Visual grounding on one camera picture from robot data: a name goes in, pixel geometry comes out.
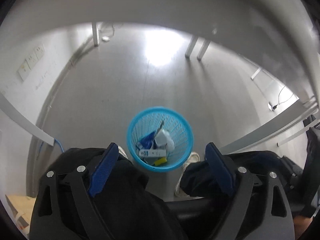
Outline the person's right hand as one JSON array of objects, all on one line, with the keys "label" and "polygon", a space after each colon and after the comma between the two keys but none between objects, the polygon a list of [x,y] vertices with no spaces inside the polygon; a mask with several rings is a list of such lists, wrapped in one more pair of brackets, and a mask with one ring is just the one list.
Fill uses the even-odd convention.
[{"label": "person's right hand", "polygon": [[309,218],[300,215],[297,215],[293,219],[295,239],[299,239],[299,237],[306,231],[306,229],[309,227],[312,221],[312,217]]}]

